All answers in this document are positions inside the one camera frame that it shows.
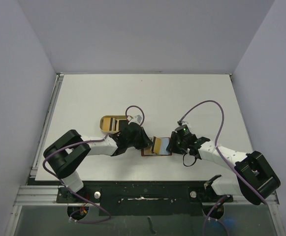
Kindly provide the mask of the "brown leather card holder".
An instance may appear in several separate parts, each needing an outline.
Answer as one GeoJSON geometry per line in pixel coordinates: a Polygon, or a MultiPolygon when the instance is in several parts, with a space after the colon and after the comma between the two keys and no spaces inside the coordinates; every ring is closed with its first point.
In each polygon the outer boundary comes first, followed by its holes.
{"type": "Polygon", "coordinates": [[[152,145],[141,150],[141,156],[171,156],[172,153],[167,150],[170,138],[150,137],[152,145]]]}

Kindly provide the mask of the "beige oval tray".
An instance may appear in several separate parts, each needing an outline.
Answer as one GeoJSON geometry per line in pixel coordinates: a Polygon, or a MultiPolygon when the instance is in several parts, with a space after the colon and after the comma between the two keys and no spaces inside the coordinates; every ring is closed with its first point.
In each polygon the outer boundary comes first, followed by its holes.
{"type": "Polygon", "coordinates": [[[128,124],[126,116],[103,116],[100,119],[99,127],[103,134],[115,134],[121,131],[128,124]]]}

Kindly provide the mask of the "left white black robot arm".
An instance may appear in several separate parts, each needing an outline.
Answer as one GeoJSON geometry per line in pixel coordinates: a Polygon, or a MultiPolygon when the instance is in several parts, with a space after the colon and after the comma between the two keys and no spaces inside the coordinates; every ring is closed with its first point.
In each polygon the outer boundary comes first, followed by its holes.
{"type": "Polygon", "coordinates": [[[71,129],[44,151],[42,166],[68,188],[68,196],[74,202],[80,202],[84,199],[86,190],[77,168],[86,156],[117,156],[125,153],[128,148],[140,150],[152,145],[144,128],[135,122],[101,139],[84,140],[76,130],[71,129]]]}

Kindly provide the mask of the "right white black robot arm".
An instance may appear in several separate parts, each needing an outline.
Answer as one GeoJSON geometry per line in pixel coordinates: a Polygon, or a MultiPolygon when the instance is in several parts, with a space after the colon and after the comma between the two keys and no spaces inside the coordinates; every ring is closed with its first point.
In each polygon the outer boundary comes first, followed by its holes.
{"type": "Polygon", "coordinates": [[[236,180],[218,174],[205,182],[204,194],[210,201],[222,195],[240,195],[254,204],[261,204],[281,186],[281,181],[258,151],[238,152],[216,145],[206,137],[198,138],[187,125],[177,127],[171,133],[167,151],[182,156],[190,155],[196,160],[206,160],[231,170],[236,180]]]}

